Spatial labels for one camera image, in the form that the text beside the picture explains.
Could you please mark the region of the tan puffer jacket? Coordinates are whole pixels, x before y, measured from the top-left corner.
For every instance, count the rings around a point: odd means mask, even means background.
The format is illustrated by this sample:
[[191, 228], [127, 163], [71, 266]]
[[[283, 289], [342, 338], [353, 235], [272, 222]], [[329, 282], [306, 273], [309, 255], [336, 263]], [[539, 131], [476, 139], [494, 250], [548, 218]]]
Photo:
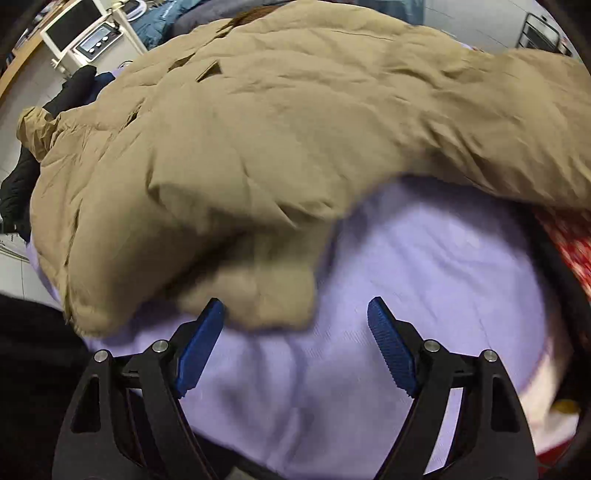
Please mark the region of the tan puffer jacket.
[[24, 110], [39, 264], [81, 335], [162, 295], [303, 329], [335, 223], [401, 175], [590, 205], [590, 75], [368, 8], [294, 1], [143, 54], [86, 106]]

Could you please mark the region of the lavender floral bed sheet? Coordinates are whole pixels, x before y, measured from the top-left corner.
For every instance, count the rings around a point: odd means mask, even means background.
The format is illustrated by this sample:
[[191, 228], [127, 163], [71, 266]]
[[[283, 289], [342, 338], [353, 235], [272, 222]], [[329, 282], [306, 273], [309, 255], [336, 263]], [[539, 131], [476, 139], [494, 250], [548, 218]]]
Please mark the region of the lavender floral bed sheet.
[[506, 204], [406, 179], [342, 221], [311, 326], [144, 303], [94, 342], [56, 479], [534, 479], [546, 293]]

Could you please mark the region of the red floral padded garment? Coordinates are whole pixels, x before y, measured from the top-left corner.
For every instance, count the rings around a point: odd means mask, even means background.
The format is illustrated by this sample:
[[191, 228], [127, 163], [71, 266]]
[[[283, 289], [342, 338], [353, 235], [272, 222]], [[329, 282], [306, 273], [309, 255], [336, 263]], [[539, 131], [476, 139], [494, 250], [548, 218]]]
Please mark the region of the red floral padded garment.
[[590, 211], [535, 207], [534, 214], [590, 298]]

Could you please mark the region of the black knit garment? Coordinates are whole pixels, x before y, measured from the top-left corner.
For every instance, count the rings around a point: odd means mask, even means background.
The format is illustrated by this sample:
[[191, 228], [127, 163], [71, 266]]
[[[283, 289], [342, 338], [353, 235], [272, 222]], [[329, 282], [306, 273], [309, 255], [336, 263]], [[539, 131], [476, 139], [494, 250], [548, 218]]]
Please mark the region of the black knit garment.
[[[62, 111], [82, 106], [94, 89], [95, 76], [94, 66], [81, 67], [43, 108], [55, 117]], [[26, 243], [30, 241], [29, 206], [39, 175], [39, 162], [22, 146], [16, 167], [1, 184], [2, 234], [17, 234]]]

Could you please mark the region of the navy blue garment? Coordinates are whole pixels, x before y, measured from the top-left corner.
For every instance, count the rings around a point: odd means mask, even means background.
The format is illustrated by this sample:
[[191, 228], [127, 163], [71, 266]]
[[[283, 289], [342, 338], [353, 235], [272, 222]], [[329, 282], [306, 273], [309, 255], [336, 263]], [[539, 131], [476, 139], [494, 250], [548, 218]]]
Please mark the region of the navy blue garment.
[[114, 80], [115, 76], [111, 72], [105, 72], [96, 75], [94, 77], [93, 84], [85, 101], [85, 104], [93, 103], [98, 97], [99, 93]]

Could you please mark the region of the white control panel unit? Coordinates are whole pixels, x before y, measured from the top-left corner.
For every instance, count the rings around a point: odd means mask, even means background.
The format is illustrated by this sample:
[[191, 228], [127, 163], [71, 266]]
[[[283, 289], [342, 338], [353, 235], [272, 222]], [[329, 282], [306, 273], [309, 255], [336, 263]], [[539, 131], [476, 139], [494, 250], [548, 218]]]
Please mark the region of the white control panel unit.
[[87, 65], [95, 67], [98, 73], [113, 72], [146, 52], [147, 49], [133, 32], [102, 21], [56, 54], [51, 59], [51, 66], [64, 78]]

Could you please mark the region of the white monitor device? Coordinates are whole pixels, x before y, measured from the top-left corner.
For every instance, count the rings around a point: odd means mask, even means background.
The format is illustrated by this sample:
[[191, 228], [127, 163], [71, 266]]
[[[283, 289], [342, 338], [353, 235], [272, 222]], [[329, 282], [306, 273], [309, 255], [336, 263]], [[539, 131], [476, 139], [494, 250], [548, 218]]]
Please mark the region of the white monitor device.
[[41, 31], [41, 37], [51, 52], [59, 56], [76, 38], [106, 14], [106, 8], [100, 1], [73, 1], [48, 23]]

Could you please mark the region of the teal blue quilt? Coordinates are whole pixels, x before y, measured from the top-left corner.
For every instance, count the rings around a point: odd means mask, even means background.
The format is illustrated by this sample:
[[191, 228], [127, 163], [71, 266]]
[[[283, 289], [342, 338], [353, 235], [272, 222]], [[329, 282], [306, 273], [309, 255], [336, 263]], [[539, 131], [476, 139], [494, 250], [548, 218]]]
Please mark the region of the teal blue quilt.
[[146, 12], [131, 22], [134, 32], [147, 50], [157, 47], [169, 36], [173, 24], [202, 0], [147, 1]]

